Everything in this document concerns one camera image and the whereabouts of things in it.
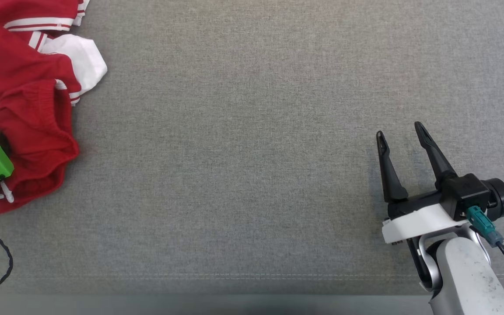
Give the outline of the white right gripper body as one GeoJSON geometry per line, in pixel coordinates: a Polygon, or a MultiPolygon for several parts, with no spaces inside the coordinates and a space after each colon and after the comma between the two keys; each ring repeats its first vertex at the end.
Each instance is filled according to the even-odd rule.
{"type": "Polygon", "coordinates": [[[389,203],[388,218],[382,227],[384,242],[391,244],[468,223],[452,219],[440,204],[440,197],[440,192],[430,192],[389,203]]]}

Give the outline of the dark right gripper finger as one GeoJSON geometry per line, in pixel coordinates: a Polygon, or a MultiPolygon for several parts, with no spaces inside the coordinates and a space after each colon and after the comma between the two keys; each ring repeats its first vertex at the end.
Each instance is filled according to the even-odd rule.
{"type": "Polygon", "coordinates": [[[454,168],[446,159],[438,144],[421,122],[415,122],[414,128],[422,148],[426,150],[436,181],[435,188],[442,189],[444,181],[458,177],[454,168]]]}
{"type": "Polygon", "coordinates": [[[401,202],[408,199],[408,192],[400,183],[392,165],[388,142],[382,131],[377,132],[377,150],[385,202],[401,202]]]}

